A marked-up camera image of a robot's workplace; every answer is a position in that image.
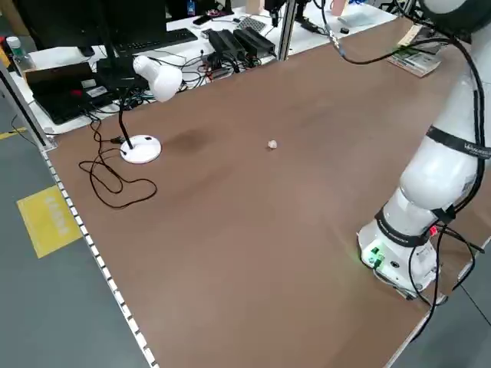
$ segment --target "small white object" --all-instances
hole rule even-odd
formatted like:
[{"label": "small white object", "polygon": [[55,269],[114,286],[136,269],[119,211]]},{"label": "small white object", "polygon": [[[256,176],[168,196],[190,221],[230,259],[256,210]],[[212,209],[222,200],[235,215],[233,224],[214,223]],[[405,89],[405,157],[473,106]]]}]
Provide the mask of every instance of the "small white object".
[{"label": "small white object", "polygon": [[133,145],[132,150],[128,142],[121,145],[121,157],[129,163],[149,163],[162,151],[159,140],[152,136],[132,136],[130,141]]},{"label": "small white object", "polygon": [[143,55],[135,58],[133,69],[148,81],[150,91],[160,102],[174,97],[183,82],[183,72],[180,69],[170,65],[159,65]]},{"label": "small white object", "polygon": [[278,143],[275,140],[270,140],[268,142],[268,148],[270,150],[273,150],[273,149],[276,150],[278,148]]},{"label": "small white object", "polygon": [[8,46],[10,46],[10,48],[20,48],[21,40],[19,40],[18,37],[15,36],[7,37],[7,44]]}]

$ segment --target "yellow sign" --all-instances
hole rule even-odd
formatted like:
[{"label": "yellow sign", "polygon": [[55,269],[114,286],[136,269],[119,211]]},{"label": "yellow sign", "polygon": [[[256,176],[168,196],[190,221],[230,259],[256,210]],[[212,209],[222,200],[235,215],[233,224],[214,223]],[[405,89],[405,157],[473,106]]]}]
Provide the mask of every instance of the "yellow sign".
[{"label": "yellow sign", "polygon": [[8,59],[7,55],[5,54],[5,51],[3,51],[2,47],[0,47],[0,61],[2,61],[4,67],[10,66],[10,60]]},{"label": "yellow sign", "polygon": [[82,236],[57,186],[21,199],[17,201],[17,206],[38,258]]},{"label": "yellow sign", "polygon": [[0,133],[0,140],[4,140],[5,138],[9,138],[10,136],[14,136],[15,134],[20,134],[25,132],[27,129],[23,126],[22,128],[17,128],[17,130],[12,130],[7,133]]}]

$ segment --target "black cable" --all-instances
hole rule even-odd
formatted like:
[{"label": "black cable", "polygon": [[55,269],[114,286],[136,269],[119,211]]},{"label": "black cable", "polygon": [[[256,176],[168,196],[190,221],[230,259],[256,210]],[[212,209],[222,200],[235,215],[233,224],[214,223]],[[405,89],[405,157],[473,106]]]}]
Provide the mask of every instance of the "black cable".
[{"label": "black cable", "polygon": [[322,7],[321,7],[321,6],[320,6],[320,5],[317,3],[317,1],[316,1],[316,0],[314,0],[314,5],[315,5],[315,7],[316,7],[317,9],[319,9],[319,10],[323,10],[323,8],[322,8]]},{"label": "black cable", "polygon": [[[97,156],[93,160],[85,160],[85,161],[79,162],[78,167],[80,167],[83,171],[85,171],[86,173],[89,174],[89,180],[91,181],[91,186],[92,186],[92,189],[94,190],[96,197],[98,197],[102,203],[104,203],[108,207],[111,207],[112,209],[125,209],[126,207],[128,207],[130,205],[133,205],[133,204],[138,203],[138,202],[143,202],[147,199],[154,197],[157,193],[157,185],[153,181],[151,181],[150,179],[134,179],[134,180],[125,179],[121,175],[119,175],[110,165],[107,164],[107,162],[105,161],[105,158],[104,158],[104,154],[112,152],[112,151],[117,151],[120,153],[121,149],[120,148],[110,148],[110,149],[103,150],[102,149],[103,143],[111,142],[112,140],[102,140],[101,133],[99,132],[99,129],[101,127],[101,119],[99,119],[95,115],[91,114],[90,112],[87,112],[87,116],[92,119],[90,127],[94,131],[93,139],[98,144]],[[91,165],[90,169],[87,169],[86,167],[84,167],[84,165],[87,165],[87,164]],[[117,189],[110,188],[108,184],[106,184],[98,175],[96,175],[94,173],[94,169],[96,166],[104,167],[119,182]],[[113,195],[117,195],[117,194],[120,194],[123,192],[124,183],[132,184],[135,182],[148,182],[149,184],[151,184],[153,186],[153,191],[149,195],[144,196],[143,198],[135,199],[133,201],[124,203],[123,205],[112,205],[101,197],[101,195],[99,194],[99,192],[97,190],[95,181],[99,182],[109,193],[111,193]]]},{"label": "black cable", "polygon": [[21,136],[22,138],[24,138],[25,140],[27,140],[27,141],[28,141],[28,142],[29,142],[31,145],[33,145],[34,147],[38,148],[38,145],[37,145],[36,143],[32,142],[32,141],[31,141],[29,138],[27,138],[26,136],[24,136],[24,134],[22,134],[22,133],[20,132],[20,130],[18,130],[18,129],[15,127],[15,125],[14,125],[14,121],[15,121],[15,119],[17,119],[17,116],[18,116],[18,115],[16,114],[16,115],[13,117],[13,119],[12,119],[12,120],[11,120],[11,122],[10,122],[10,125],[12,126],[12,128],[14,128],[15,132],[16,132],[16,133],[17,133],[19,136]]},{"label": "black cable", "polygon": [[272,27],[269,31],[267,31],[266,34],[264,35],[264,38],[268,37],[268,35],[271,33],[273,29],[275,29],[275,27]]},{"label": "black cable", "polygon": [[431,304],[431,309],[430,313],[428,314],[427,319],[424,321],[423,326],[421,326],[420,330],[417,331],[416,335],[414,335],[412,341],[415,341],[424,331],[424,329],[427,327],[428,323],[431,320],[431,317],[435,313],[435,309],[437,308],[437,299],[438,299],[438,281],[439,281],[439,276],[440,276],[440,243],[442,242],[442,237],[443,237],[443,232],[441,232],[438,235],[438,240],[437,240],[437,271],[435,272],[435,290],[433,293],[433,302]]},{"label": "black cable", "polygon": [[[469,65],[469,68],[472,72],[472,75],[474,77],[474,80],[476,82],[476,88],[477,91],[474,92],[474,133],[475,133],[475,140],[476,144],[485,147],[486,146],[486,134],[484,132],[484,123],[485,123],[485,94],[484,94],[484,87],[483,87],[483,82],[479,76],[479,71],[477,70],[477,66],[474,63],[474,60],[470,56],[469,52],[467,49],[460,43],[460,41],[450,32],[447,30],[440,29],[436,25],[433,25],[427,21],[424,21],[421,18],[416,18],[413,17],[412,15],[407,14],[402,7],[400,6],[399,2],[397,0],[392,0],[393,3],[397,6],[399,9],[399,12],[405,17],[410,19],[416,24],[419,25],[424,25],[428,28],[431,28],[435,31],[438,31],[442,35],[447,36],[450,39],[450,43],[453,44],[456,48],[460,50],[462,55],[465,57],[467,64]],[[478,193],[483,179],[484,179],[484,171],[485,171],[485,163],[483,159],[477,159],[477,170],[476,170],[476,179],[473,183],[473,187],[469,191],[469,193],[466,195],[466,197],[455,206],[455,212],[456,214],[462,211],[464,208],[466,208],[470,202],[475,198],[476,194]]]},{"label": "black cable", "polygon": [[126,127],[124,126],[123,123],[123,112],[124,112],[124,104],[126,103],[126,99],[131,91],[131,89],[134,88],[134,85],[129,86],[126,91],[124,92],[124,95],[121,97],[120,100],[120,110],[118,116],[118,122],[120,124],[120,128],[123,131],[124,139],[127,141],[128,146],[130,147],[130,150],[133,149],[133,144],[131,143],[130,137],[128,136],[128,132],[126,130]]},{"label": "black cable", "polygon": [[406,46],[400,46],[398,49],[388,53],[388,54],[385,54],[385,55],[382,55],[382,56],[379,56],[379,57],[376,57],[374,59],[370,59],[370,60],[364,60],[364,61],[355,61],[355,60],[352,60],[350,59],[348,56],[346,56],[345,54],[342,54],[341,56],[343,57],[343,59],[345,59],[348,63],[350,64],[354,64],[354,65],[369,65],[369,64],[373,64],[373,63],[376,63],[378,61],[382,61],[382,60],[385,60],[387,58],[390,58],[391,56],[394,56],[395,54],[399,54],[401,51],[405,51],[405,50],[409,50],[411,48],[415,48],[416,46],[419,46],[421,44],[432,44],[434,42],[440,42],[440,43],[450,43],[450,40],[448,38],[428,38],[427,40],[419,40],[419,41],[415,41],[415,42],[412,42]]},{"label": "black cable", "polygon": [[463,290],[464,293],[466,293],[467,297],[469,297],[470,301],[474,304],[474,307],[476,307],[476,309],[479,311],[479,313],[484,318],[484,320],[488,323],[488,325],[491,326],[491,322],[489,321],[488,317],[483,313],[483,311],[481,310],[481,308],[479,308],[479,306],[476,304],[476,302],[474,301],[474,299],[471,298],[471,296],[469,295],[469,293],[467,292],[467,290],[466,290],[466,288],[464,286],[462,286],[462,290]]}]

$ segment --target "lamp base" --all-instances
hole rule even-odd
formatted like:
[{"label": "lamp base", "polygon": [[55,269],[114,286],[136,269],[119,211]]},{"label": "lamp base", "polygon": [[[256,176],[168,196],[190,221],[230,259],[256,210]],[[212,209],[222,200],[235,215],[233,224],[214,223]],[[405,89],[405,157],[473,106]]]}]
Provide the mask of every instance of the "lamp base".
[{"label": "lamp base", "polygon": [[132,150],[128,142],[121,145],[121,157],[129,163],[149,163],[162,151],[159,140],[152,136],[132,136],[130,142],[133,145]]}]

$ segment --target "tabletop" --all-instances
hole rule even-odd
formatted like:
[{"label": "tabletop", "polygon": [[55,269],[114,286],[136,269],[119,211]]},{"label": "tabletop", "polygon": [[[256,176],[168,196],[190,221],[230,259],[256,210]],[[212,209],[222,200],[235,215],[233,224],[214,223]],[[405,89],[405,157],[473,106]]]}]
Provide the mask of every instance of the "tabletop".
[{"label": "tabletop", "polygon": [[[375,57],[408,27],[392,21],[344,46]],[[77,167],[96,156],[91,131],[60,137],[49,157],[160,366],[389,361],[427,308],[373,277],[356,233],[393,193],[463,68],[454,51],[443,59],[420,80],[387,62],[355,67],[325,45],[125,113],[130,135],[156,136],[163,152],[142,166],[110,159],[159,189],[121,211]],[[101,133],[119,135],[117,120]],[[117,204],[150,190],[103,195]],[[491,209],[476,203],[459,229],[489,234]]]}]

